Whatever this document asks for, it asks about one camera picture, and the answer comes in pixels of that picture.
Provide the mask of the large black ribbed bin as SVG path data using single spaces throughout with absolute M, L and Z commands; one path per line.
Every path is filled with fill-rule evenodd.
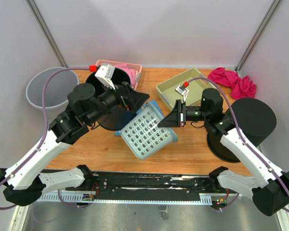
M 237 122 L 246 138 L 254 146 L 259 146 L 275 129 L 276 115 L 264 102 L 254 98 L 242 98 L 231 105 Z M 207 143 L 212 153 L 229 163 L 239 163 L 239 159 L 220 143 L 222 134 L 208 132 Z

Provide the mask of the pale green perforated tray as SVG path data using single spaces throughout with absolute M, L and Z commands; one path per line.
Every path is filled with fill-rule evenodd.
M 156 86 L 158 96 L 170 111 L 174 108 L 177 99 L 183 99 L 183 97 L 175 91 L 176 87 L 195 77 L 204 77 L 204 75 L 198 69 L 191 68 Z M 202 79 L 192 81 L 187 88 L 189 89 L 186 100 L 187 106 L 200 106 L 203 90 L 208 88 L 216 89 L 210 82 Z

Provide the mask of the dark navy round bin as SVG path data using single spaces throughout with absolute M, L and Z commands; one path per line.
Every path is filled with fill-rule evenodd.
M 107 113 L 102 115 L 97 122 L 102 128 L 113 131 L 115 136 L 120 136 L 121 130 L 135 118 L 136 113 L 125 109 L 124 106 L 117 101 L 113 92 L 106 90 L 94 72 L 88 76 L 86 83 L 94 86 L 95 96 L 107 106 Z

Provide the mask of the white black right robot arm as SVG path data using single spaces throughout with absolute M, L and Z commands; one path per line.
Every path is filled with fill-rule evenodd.
M 218 193 L 233 190 L 253 201 L 260 212 L 272 216 L 289 204 L 289 171 L 270 162 L 243 134 L 235 116 L 223 113 L 224 93 L 209 88 L 202 92 L 200 106 L 187 106 L 189 90 L 177 86 L 183 99 L 176 100 L 173 110 L 159 122 L 160 128 L 184 127 L 187 121 L 204 121 L 209 134 L 220 135 L 218 141 L 250 171 L 245 177 L 226 167 L 219 167 L 209 174 L 209 188 Z

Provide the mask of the light blue perforated basket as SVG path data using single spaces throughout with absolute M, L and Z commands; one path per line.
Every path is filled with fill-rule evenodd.
M 158 127 L 163 118 L 157 105 L 147 102 L 141 112 L 121 130 L 122 139 L 138 159 L 144 160 L 178 141 L 173 129 Z

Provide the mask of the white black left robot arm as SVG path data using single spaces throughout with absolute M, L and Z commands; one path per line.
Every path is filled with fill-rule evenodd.
M 0 184 L 8 202 L 26 206 L 42 195 L 65 188 L 89 190 L 94 177 L 86 165 L 71 170 L 42 173 L 42 170 L 62 151 L 89 132 L 94 122 L 118 107 L 137 112 L 149 99 L 149 94 L 137 92 L 123 82 L 114 89 L 95 95 L 92 84 L 77 85 L 68 94 L 68 107 L 47 125 L 39 142 L 16 164 L 0 168 Z

